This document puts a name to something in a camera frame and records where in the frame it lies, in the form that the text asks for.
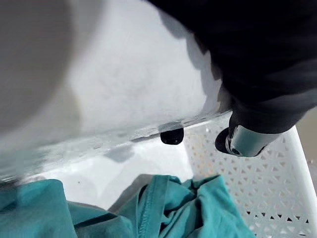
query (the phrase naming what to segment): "white surface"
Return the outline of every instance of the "white surface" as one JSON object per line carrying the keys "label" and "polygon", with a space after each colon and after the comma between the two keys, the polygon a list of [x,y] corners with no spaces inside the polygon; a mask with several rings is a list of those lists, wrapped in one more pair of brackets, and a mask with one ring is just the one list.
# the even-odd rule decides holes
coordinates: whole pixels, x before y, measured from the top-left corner
{"label": "white surface", "polygon": [[127,143],[85,161],[42,173],[47,179],[63,182],[70,201],[111,210],[132,197],[155,174],[175,175],[182,181],[193,176],[184,144],[170,146],[159,138],[141,143]]}
{"label": "white surface", "polygon": [[1,177],[229,109],[209,52],[147,1],[12,0],[0,20]]}
{"label": "white surface", "polygon": [[171,174],[181,180],[222,174],[257,237],[317,237],[317,198],[296,129],[258,157],[235,157],[217,151],[213,143],[229,116],[188,128],[178,146],[164,145],[158,138],[127,144],[41,176],[60,179],[69,200],[115,211],[149,181],[140,174]]}

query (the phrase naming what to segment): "person's arm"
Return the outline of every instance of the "person's arm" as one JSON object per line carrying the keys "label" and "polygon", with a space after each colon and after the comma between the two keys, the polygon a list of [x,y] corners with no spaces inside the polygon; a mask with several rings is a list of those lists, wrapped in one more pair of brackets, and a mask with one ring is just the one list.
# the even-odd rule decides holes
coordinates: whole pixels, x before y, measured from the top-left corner
{"label": "person's arm", "polygon": [[290,129],[317,105],[317,1],[150,0],[208,47],[233,96],[237,125]]}

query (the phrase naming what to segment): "perforated basket wall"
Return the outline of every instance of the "perforated basket wall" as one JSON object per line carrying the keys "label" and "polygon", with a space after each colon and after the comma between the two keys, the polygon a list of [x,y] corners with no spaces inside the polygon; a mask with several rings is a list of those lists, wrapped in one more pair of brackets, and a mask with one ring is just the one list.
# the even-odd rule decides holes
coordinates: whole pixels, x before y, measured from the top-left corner
{"label": "perforated basket wall", "polygon": [[288,136],[280,137],[256,158],[226,155],[216,150],[214,140],[227,127],[228,118],[186,130],[185,147],[195,177],[222,174],[258,238],[315,238],[299,189],[301,181],[296,181],[289,160]]}

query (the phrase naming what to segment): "teal cloth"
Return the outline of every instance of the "teal cloth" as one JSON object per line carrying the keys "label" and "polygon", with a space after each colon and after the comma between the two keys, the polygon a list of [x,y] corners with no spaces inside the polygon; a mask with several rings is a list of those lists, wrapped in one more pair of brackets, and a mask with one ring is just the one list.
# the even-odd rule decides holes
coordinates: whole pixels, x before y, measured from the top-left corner
{"label": "teal cloth", "polygon": [[0,190],[0,238],[254,238],[221,176],[154,176],[115,215],[67,202],[58,180]]}

